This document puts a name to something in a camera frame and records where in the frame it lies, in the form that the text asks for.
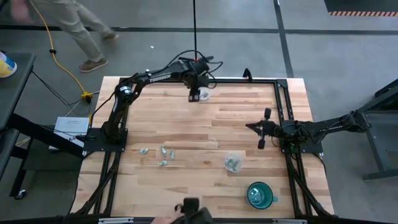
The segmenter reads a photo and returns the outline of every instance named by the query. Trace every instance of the yellow extension cord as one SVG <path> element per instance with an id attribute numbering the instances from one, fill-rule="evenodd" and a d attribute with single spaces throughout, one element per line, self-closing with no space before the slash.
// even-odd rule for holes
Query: yellow extension cord
<path id="1" fill-rule="evenodd" d="M 50 33 L 50 30 L 49 30 L 49 27 L 47 26 L 47 23 L 45 22 L 43 16 L 41 15 L 41 13 L 40 13 L 39 10 L 36 8 L 36 6 L 33 4 L 32 1 L 30 1 L 30 4 L 33 6 L 33 8 L 36 10 L 36 12 L 38 13 L 38 15 L 39 15 L 40 18 L 42 19 L 42 21 L 43 21 L 43 23 L 44 23 L 44 26 L 45 26 L 45 29 L 47 30 L 47 33 L 48 33 L 48 35 L 49 35 L 51 49 L 54 49 L 54 45 L 53 45 L 53 43 L 52 43 L 51 33 Z M 55 53 L 54 53 L 54 52 L 52 52 L 51 54 L 52 54 L 52 58 L 54 59 L 55 63 L 58 65 L 58 67 L 60 67 L 62 70 L 64 70 L 66 73 L 68 73 L 73 79 L 75 79 L 75 81 L 77 82 L 77 84 L 79 84 L 79 86 L 80 86 L 80 88 L 81 88 L 81 91 L 83 92 L 83 93 L 81 94 L 82 100 L 91 99 L 91 98 L 93 97 L 93 93 L 87 92 L 87 91 L 83 88 L 83 86 L 80 84 L 79 80 L 78 80 L 71 72 L 69 72 L 69 70 L 67 70 L 65 67 L 63 67 L 62 65 L 60 65 L 60 64 L 58 63 L 57 58 L 55 57 Z"/>

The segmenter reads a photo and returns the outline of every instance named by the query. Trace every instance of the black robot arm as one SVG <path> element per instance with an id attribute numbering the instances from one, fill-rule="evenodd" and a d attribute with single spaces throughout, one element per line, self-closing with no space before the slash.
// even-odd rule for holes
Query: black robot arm
<path id="1" fill-rule="evenodd" d="M 105 143 L 117 144 L 120 142 L 119 124 L 126 112 L 126 108 L 139 97 L 142 89 L 148 84 L 164 80 L 184 82 L 185 86 L 190 89 L 188 101 L 199 101 L 199 88 L 208 87 L 209 85 L 207 74 L 209 66 L 207 62 L 212 58 L 200 58 L 196 61 L 189 58 L 179 58 L 178 61 L 171 63 L 165 68 L 136 73 L 118 84 L 114 89 L 115 101 L 112 112 L 101 128 L 105 136 Z"/>
<path id="2" fill-rule="evenodd" d="M 299 145 L 306 141 L 318 144 L 330 133 L 338 131 L 363 133 L 371 127 L 366 116 L 360 111 L 351 111 L 339 118 L 320 122 L 285 120 L 282 126 L 269 121 L 270 116 L 271 109 L 266 108 L 264 118 L 260 122 L 246 125 L 260 137 L 257 146 L 259 149 L 264 149 L 265 136 L 277 137 L 283 144 Z"/>

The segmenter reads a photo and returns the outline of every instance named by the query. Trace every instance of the gray floor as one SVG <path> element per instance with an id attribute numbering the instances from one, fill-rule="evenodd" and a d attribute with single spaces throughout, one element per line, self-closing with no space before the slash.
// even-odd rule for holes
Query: gray floor
<path id="1" fill-rule="evenodd" d="M 84 0 L 111 26 L 191 27 L 192 5 L 183 0 Z M 280 0 L 286 29 L 397 30 L 398 17 L 332 17 L 322 0 Z M 197 2 L 198 26 L 211 28 L 277 28 L 271 0 L 202 0 Z M 40 21 L 34 16 L 37 25 Z M 7 9 L 0 24 L 12 24 Z M 104 75 L 132 75 L 158 68 L 175 54 L 193 48 L 191 33 L 120 32 L 115 45 L 102 45 L 109 65 L 80 75 L 86 60 L 63 32 L 52 32 L 59 61 L 78 75 L 88 91 L 96 91 Z M 290 58 L 297 78 L 304 78 L 315 121 L 341 116 L 367 102 L 372 94 L 397 78 L 398 35 L 288 35 Z M 74 81 L 53 63 L 44 31 L 1 30 L 0 49 L 33 52 L 35 71 L 69 101 L 80 93 Z M 256 77 L 286 77 L 278 34 L 200 33 L 198 49 L 224 60 L 217 76 L 240 76 L 250 68 Z M 84 113 L 88 106 L 81 105 Z M 30 77 L 17 112 L 32 121 L 51 124 L 69 111 L 35 77 Z M 398 223 L 398 178 L 363 182 L 376 164 L 365 135 L 336 133 L 323 141 L 328 183 L 335 213 Z M 29 195 L 21 201 L 7 196 L 17 160 L 0 183 L 0 220 L 66 214 L 73 200 L 76 172 L 29 172 Z"/>

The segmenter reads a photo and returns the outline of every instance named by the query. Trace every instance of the teal mug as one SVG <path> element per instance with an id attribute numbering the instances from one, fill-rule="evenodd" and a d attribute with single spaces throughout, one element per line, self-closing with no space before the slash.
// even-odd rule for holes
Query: teal mug
<path id="1" fill-rule="evenodd" d="M 278 198 L 274 196 L 271 188 L 263 182 L 255 182 L 248 187 L 246 199 L 256 209 L 267 209 Z"/>

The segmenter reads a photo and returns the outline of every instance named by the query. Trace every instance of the clear plastic cup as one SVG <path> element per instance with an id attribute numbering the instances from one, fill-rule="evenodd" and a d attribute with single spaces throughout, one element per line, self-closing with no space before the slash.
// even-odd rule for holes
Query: clear plastic cup
<path id="1" fill-rule="evenodd" d="M 236 154 L 227 154 L 224 160 L 225 169 L 231 172 L 239 172 L 243 165 L 243 158 Z"/>

